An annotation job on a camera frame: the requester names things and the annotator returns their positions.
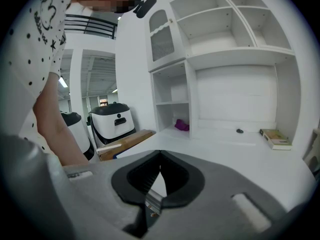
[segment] white pillar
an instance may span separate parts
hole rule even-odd
[[[85,98],[85,101],[86,101],[86,107],[88,108],[88,112],[90,112],[91,111],[91,105],[90,105],[90,100],[89,100],[88,96]]]
[[[89,136],[86,119],[84,115],[84,109],[82,105],[82,92],[81,92],[81,65],[82,65],[82,56],[83,49],[74,49],[71,58],[70,66],[70,101],[72,112],[76,112],[81,116],[82,124],[86,130],[87,135]]]

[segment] white countertop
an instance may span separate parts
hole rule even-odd
[[[307,201],[315,188],[315,178],[299,155],[294,151],[271,150],[258,133],[241,135],[236,140],[237,135],[230,130],[219,130],[220,137],[216,134],[214,138],[190,140],[185,133],[174,135],[172,130],[156,133],[117,158],[149,150],[167,150],[221,164],[270,193],[287,211]],[[161,177],[152,189],[161,194],[164,187]]]

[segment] white cabinet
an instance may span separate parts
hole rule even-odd
[[[237,129],[258,134],[278,127],[293,140],[301,98],[298,65],[262,0],[173,0],[154,10],[147,35],[149,57],[156,60],[148,69],[158,132],[242,143]],[[176,129],[177,119],[190,131]]]
[[[149,72],[186,57],[174,13],[168,4],[156,3],[148,12],[145,34]]]

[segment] purple object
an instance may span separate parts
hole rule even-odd
[[[186,124],[184,121],[181,119],[177,119],[175,123],[175,128],[179,129],[180,131],[185,131],[188,132],[190,130],[189,124]]]

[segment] railing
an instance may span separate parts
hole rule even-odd
[[[115,39],[118,24],[95,17],[66,14],[64,30]]]

